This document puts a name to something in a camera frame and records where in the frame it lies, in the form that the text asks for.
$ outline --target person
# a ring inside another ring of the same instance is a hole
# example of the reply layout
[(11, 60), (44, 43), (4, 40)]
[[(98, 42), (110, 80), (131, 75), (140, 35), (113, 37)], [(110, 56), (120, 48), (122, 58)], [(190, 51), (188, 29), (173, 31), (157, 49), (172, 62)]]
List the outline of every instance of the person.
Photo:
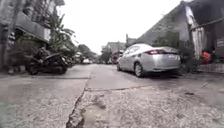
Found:
[(206, 50), (202, 50), (201, 59), (203, 64), (209, 64), (211, 61), (211, 54)]

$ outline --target sedan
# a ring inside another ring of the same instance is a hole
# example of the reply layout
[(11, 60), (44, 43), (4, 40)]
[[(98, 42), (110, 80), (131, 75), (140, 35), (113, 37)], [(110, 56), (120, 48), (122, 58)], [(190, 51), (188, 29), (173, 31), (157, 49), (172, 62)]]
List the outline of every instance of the sedan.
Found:
[(137, 77), (147, 72), (177, 71), (180, 67), (178, 50), (171, 47), (152, 47), (135, 44), (118, 59), (117, 70), (132, 71)]

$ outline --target car wheel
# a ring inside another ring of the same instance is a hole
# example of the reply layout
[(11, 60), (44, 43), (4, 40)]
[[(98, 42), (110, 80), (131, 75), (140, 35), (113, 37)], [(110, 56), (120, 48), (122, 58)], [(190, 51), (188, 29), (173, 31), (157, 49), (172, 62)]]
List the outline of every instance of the car wheel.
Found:
[(139, 78), (143, 77), (144, 71), (140, 63), (136, 63), (134, 67), (135, 75)]
[(119, 64), (117, 64), (117, 71), (121, 71), (121, 67)]

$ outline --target scooter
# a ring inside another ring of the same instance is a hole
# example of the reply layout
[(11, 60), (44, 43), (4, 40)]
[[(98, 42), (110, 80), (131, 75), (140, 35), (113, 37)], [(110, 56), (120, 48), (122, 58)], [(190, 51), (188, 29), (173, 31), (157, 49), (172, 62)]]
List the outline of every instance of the scooter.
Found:
[(39, 72), (65, 74), (68, 64), (60, 54), (55, 53), (44, 59), (31, 57), (26, 70), (30, 75), (37, 75)]

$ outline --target car window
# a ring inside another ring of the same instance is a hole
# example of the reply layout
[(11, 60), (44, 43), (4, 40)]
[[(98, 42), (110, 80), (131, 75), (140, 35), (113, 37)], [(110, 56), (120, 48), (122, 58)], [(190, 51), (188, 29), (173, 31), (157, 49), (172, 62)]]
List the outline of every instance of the car window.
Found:
[(134, 53), (137, 50), (139, 50), (139, 48), (140, 48), (139, 46), (133, 46), (133, 47), (130, 48), (129, 53)]
[(124, 53), (123, 53), (123, 56), (127, 55), (129, 53), (129, 50), (130, 49), (127, 49)]

